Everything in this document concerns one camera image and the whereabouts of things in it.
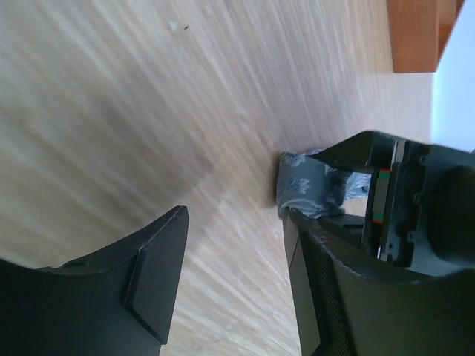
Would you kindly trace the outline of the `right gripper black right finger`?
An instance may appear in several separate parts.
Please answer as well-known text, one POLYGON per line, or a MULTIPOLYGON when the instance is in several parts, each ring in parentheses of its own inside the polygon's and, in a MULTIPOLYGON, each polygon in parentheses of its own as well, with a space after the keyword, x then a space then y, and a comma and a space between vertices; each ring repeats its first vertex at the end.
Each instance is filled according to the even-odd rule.
POLYGON ((303 355, 472 355, 474 270, 431 277, 377 260, 300 213, 284 246, 303 355))

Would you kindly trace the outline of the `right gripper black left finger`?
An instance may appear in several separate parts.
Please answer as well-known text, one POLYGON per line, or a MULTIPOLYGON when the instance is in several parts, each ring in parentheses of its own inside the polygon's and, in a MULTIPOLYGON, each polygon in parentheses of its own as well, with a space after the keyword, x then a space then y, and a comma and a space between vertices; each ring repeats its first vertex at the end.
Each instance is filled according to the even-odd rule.
POLYGON ((168 342, 189 229, 177 206, 58 268, 1 262, 3 355, 158 355, 168 342))

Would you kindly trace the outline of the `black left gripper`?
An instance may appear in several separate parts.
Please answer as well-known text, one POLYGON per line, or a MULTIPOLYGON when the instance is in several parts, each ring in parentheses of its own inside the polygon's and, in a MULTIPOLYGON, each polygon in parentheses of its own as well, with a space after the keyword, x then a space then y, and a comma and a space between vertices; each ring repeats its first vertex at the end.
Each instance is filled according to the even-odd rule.
POLYGON ((473 154, 363 131, 311 157, 372 174, 366 221, 319 217, 325 231, 344 241, 362 238, 368 254, 420 274, 474 267, 473 154))

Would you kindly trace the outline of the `grey floral tie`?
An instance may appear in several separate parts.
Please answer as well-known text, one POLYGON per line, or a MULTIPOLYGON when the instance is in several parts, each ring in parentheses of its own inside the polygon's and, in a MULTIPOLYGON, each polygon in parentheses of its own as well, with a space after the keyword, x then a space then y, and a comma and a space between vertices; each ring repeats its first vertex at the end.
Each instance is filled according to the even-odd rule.
POLYGON ((348 200, 369 194, 371 176, 342 171, 315 159, 316 148, 303 153, 283 152, 278 165, 275 201, 278 217, 297 209, 311 219, 344 213, 348 200))

